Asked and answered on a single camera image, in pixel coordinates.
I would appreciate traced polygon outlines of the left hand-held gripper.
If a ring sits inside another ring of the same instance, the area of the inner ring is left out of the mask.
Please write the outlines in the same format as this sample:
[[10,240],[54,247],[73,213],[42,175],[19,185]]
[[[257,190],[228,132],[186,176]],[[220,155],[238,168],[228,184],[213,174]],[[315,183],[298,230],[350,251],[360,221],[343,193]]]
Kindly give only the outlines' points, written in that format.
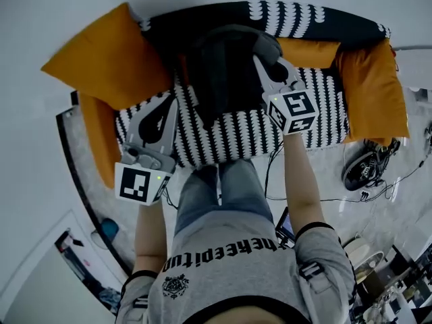
[[[176,170],[172,154],[178,120],[175,97],[156,97],[130,120],[121,161],[115,164],[115,197],[138,204],[153,204],[162,196]],[[160,152],[143,148],[160,142]]]

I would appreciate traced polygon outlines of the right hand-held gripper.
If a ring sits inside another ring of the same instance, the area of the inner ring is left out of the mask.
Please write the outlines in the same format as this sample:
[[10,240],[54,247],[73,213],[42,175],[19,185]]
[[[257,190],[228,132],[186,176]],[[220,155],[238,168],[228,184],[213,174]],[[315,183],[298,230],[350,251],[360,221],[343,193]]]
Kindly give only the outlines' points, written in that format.
[[263,101],[266,114],[282,134],[297,134],[312,128],[318,118],[315,94],[306,89],[296,68],[283,57],[279,63],[287,72],[286,86],[273,81],[267,74],[261,60],[254,55],[254,65],[264,90]]

